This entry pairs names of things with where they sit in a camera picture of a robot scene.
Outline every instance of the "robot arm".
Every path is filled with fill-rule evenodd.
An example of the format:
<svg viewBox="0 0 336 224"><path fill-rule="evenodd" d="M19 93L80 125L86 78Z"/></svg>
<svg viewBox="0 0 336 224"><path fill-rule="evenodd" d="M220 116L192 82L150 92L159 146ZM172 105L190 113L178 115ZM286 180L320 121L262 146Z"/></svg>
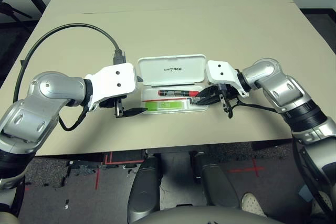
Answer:
<svg viewBox="0 0 336 224"><path fill-rule="evenodd" d="M83 119L86 112L106 107L106 102L109 107L120 104L118 101L136 88L137 76L130 63L104 67L84 79L59 72L37 75L30 82L27 97L13 103L0 120L0 212L3 206L7 211L12 209L28 163L55 128L64 106L83 106ZM116 117L145 110L115 107Z"/></svg>
<svg viewBox="0 0 336 224"><path fill-rule="evenodd" d="M335 202L336 124L321 111L293 77L283 73L279 62L262 59L239 72L227 62L209 61L206 72L209 81L217 85L223 109L231 113L231 117L229 99L238 95L247 97L250 90L262 88L274 112L280 114L290 126L294 149L297 148L296 142L303 144L300 154L306 166L319 184L331 187L329 194ZM237 92L230 92L230 87Z"/></svg>

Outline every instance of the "open case lid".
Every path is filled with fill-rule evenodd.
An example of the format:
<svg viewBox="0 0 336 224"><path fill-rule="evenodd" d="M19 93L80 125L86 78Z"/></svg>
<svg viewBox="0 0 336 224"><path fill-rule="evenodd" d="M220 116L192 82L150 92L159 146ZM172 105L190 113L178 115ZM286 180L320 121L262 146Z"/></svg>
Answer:
<svg viewBox="0 0 336 224"><path fill-rule="evenodd" d="M204 55L146 57L138 61L144 85L192 84L204 80Z"/></svg>

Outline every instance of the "red tape line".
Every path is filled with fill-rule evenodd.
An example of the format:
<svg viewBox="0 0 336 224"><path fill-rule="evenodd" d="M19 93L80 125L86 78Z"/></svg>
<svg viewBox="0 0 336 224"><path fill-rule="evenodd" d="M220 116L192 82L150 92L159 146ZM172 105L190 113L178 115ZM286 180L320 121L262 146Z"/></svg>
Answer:
<svg viewBox="0 0 336 224"><path fill-rule="evenodd" d="M97 175L96 175L96 186L95 186L95 190L98 189L98 182L99 182L99 174L100 174L100 169L97 169Z"/></svg>

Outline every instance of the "red tape cross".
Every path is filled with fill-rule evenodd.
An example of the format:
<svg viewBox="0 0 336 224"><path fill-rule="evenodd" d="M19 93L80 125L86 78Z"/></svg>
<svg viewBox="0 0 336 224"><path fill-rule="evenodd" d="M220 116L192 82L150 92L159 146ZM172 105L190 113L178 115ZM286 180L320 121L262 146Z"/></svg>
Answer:
<svg viewBox="0 0 336 224"><path fill-rule="evenodd" d="M228 170L228 173L242 173L242 172L251 172L251 171L255 171L256 172L256 176L259 177L259 170L265 170L264 167L257 167L257 161L255 158L252 158L252 162L253 162L253 168L244 168L244 169L231 169Z"/></svg>

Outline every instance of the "black cable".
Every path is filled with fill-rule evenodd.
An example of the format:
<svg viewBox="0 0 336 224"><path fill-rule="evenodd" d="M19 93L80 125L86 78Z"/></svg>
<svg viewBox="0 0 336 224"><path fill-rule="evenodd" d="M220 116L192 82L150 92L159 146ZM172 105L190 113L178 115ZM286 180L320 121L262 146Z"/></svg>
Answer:
<svg viewBox="0 0 336 224"><path fill-rule="evenodd" d="M89 107L84 106L82 112L80 113L77 121L71 126L70 128L67 128L61 117L58 118L58 122L65 131L72 131L74 130L86 117L86 113L89 111Z"/></svg>
<svg viewBox="0 0 336 224"><path fill-rule="evenodd" d="M38 46L44 41L46 40L49 36L53 35L54 33L58 32L58 31L61 31L61 30L64 30L64 29L67 29L67 28L70 28L70 27L87 27L87 28L91 28L93 30L96 30L102 34L104 34L114 45L114 47L116 48L116 52L117 51L120 51L120 48L117 44L117 42L107 33L105 32L104 30L100 29L99 27L97 26L93 26L93 25L89 25L89 24L85 24L85 23L71 23L71 24L66 24L66 25L62 25L62 26L59 26L59 27L56 27L55 29L47 32L46 34L44 34L41 38L39 38L38 41L36 41L36 43L32 46L32 48L29 50L26 58L24 60L21 61L21 69L20 69L20 72L19 72L19 75L17 77L17 80L16 80L16 84L15 84L15 89L14 89L14 97L13 97L13 103L16 102L18 100L18 96L19 96L19 91L20 91L20 86L21 86L21 82L22 82L22 78L23 78L23 75L26 71L26 68L28 66L28 63L29 63L29 60L31 59L33 53L35 52L35 50L38 48ZM86 113L88 112L88 109L86 109L87 106L84 106L83 108L83 111L81 113L81 115L78 117L78 120L76 121L76 123L70 127L70 128L67 128L63 122L63 120L61 118L59 118L59 123L60 125L62 126L62 128L65 130L65 131L72 131L73 129L75 129L81 121L83 121L83 119L85 118L86 116Z"/></svg>
<svg viewBox="0 0 336 224"><path fill-rule="evenodd" d="M292 140L292 148L293 148L293 156L294 156L295 164L303 178L304 183L306 183L309 191L311 192L313 197L316 199L316 201L318 202L319 206L321 207L325 215L331 220L330 223L333 223L334 217L333 217L332 210L330 210L326 202L324 202L317 187L314 185L310 177L306 174L305 170L303 169L303 164L299 156L298 147L297 147L295 139Z"/></svg>
<svg viewBox="0 0 336 224"><path fill-rule="evenodd" d="M267 111L271 111L271 112L275 112L277 113L277 111L273 108L269 108L269 107L264 107L261 105L257 105L257 104L248 104L248 103L244 103L242 102L238 97L237 97L237 104L232 106L232 110L237 107L237 106L245 106L245 107L251 107L251 108L255 108L255 109L261 109L261 110L267 110Z"/></svg>

